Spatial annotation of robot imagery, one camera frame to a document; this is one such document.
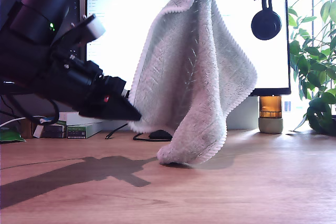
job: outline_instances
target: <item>potted plant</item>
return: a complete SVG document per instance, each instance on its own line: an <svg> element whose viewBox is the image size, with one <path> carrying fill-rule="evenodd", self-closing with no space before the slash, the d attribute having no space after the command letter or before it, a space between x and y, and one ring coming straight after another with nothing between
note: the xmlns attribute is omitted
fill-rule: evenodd
<svg viewBox="0 0 336 224"><path fill-rule="evenodd" d="M323 5L316 17L299 16L294 10L295 4L288 8L292 30L291 67L301 100L310 100L296 129L309 121L310 127L318 133L336 135L336 123L331 113L331 105L336 104L336 0L320 0L319 3ZM319 20L323 22L323 28L312 37L303 26Z"/></svg>

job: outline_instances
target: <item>white cable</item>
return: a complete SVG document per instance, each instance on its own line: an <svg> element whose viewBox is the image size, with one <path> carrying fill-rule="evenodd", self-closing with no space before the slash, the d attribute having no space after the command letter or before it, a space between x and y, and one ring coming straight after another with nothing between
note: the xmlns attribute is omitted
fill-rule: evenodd
<svg viewBox="0 0 336 224"><path fill-rule="evenodd" d="M42 116L42 115L34 115L33 117L34 117L34 118L45 118L45 116ZM1 124L1 125L0 125L0 128L2 128L2 127L5 126L5 125L8 125L8 124L10 124L10 123L13 123L13 122L15 122L15 121L19 121L19 120L23 120L23 119L26 119L26 118L16 118L16 119L12 119L12 120L10 120L10 121L8 121L8 122L5 122L5 123Z"/></svg>

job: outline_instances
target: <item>amber glass candle holder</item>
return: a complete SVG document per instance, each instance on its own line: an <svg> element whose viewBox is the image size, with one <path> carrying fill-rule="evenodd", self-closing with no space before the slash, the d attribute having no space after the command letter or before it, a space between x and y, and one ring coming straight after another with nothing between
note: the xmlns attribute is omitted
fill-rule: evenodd
<svg viewBox="0 0 336 224"><path fill-rule="evenodd" d="M262 133L280 134L284 130L280 96L260 97L259 130Z"/></svg>

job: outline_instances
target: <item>computer monitor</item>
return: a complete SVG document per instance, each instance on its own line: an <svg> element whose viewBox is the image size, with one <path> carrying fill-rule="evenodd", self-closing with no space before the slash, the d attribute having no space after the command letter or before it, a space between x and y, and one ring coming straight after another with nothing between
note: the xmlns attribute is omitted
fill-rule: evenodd
<svg viewBox="0 0 336 224"><path fill-rule="evenodd" d="M96 14L106 33L87 44L86 59L103 66L104 74L133 81L148 30L169 0L86 0L86 14ZM282 20L280 33L262 41L251 30L261 0L216 0L234 38L254 63L258 82L252 95L290 94L287 0L273 0L273 9Z"/></svg>

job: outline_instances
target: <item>monitor stand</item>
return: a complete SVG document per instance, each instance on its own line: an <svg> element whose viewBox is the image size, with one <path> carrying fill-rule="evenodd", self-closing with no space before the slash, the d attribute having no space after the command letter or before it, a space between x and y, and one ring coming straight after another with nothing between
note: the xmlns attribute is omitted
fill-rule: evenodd
<svg viewBox="0 0 336 224"><path fill-rule="evenodd" d="M238 107L231 111L226 119L228 130L254 130L258 128L259 103L258 97L246 98Z"/></svg>

